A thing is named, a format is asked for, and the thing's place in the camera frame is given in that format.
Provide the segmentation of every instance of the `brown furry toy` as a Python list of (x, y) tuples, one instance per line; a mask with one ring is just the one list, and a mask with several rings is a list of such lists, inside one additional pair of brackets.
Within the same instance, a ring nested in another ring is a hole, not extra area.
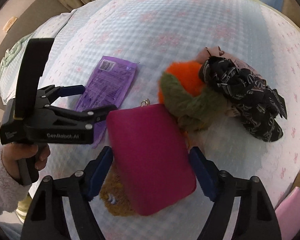
[(101, 187), (99, 197), (105, 203), (108, 211), (114, 216), (127, 217), (136, 214), (132, 210), (130, 201), (124, 192), (115, 163), (111, 166), (105, 182)]

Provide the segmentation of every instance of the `pink object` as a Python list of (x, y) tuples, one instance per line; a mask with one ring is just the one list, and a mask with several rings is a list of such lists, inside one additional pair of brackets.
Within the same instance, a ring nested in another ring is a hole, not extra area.
[(213, 47), (213, 48), (205, 47), (197, 55), (196, 61), (201, 64), (204, 64), (211, 56), (229, 58), (236, 65), (237, 68), (240, 69), (247, 68), (251, 70), (256, 76), (262, 78), (262, 76), (253, 67), (251, 67), (241, 59), (238, 59), (237, 57), (233, 56), (232, 54), (224, 52), (223, 50), (220, 49), (220, 47)]
[(164, 105), (112, 111), (107, 128), (133, 209), (154, 214), (196, 189), (185, 139)]
[(295, 187), (275, 210), (282, 240), (291, 240), (300, 230), (300, 188)]

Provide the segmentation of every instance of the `hand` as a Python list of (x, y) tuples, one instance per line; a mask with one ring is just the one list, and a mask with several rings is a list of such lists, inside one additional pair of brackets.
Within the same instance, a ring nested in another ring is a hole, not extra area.
[[(30, 158), (34, 156), (38, 151), (38, 146), (10, 143), (6, 144), (2, 150), (2, 163), (6, 171), (14, 180), (20, 179), (20, 173), (18, 168), (17, 160), (22, 158)], [(35, 168), (37, 170), (42, 170), (46, 164), (48, 157), (50, 155), (49, 146), (45, 147), (39, 157), (39, 160), (35, 163)]]

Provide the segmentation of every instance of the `black patterned scarf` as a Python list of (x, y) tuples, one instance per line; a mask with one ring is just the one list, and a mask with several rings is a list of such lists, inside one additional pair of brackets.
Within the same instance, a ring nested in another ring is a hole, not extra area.
[(211, 56), (200, 69), (199, 78), (234, 104), (241, 123), (254, 137), (265, 142), (282, 137), (274, 119), (278, 114), (287, 119), (284, 99), (260, 75), (238, 68), (230, 59)]

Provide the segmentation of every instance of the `blue gripper pad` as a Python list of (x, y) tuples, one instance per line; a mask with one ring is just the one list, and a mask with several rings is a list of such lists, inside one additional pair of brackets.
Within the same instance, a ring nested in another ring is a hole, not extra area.
[(88, 201), (99, 195), (103, 182), (108, 174), (113, 161), (113, 152), (111, 147), (105, 146), (100, 152), (97, 159), (90, 161), (86, 168), (85, 185), (82, 194)]
[(189, 162), (199, 181), (205, 196), (215, 202), (219, 193), (219, 169), (213, 161), (208, 161), (199, 147), (193, 147), (189, 153)]
[(86, 88), (83, 85), (61, 87), (58, 91), (58, 96), (63, 98), (63, 97), (69, 97), (74, 95), (82, 95), (85, 89)]

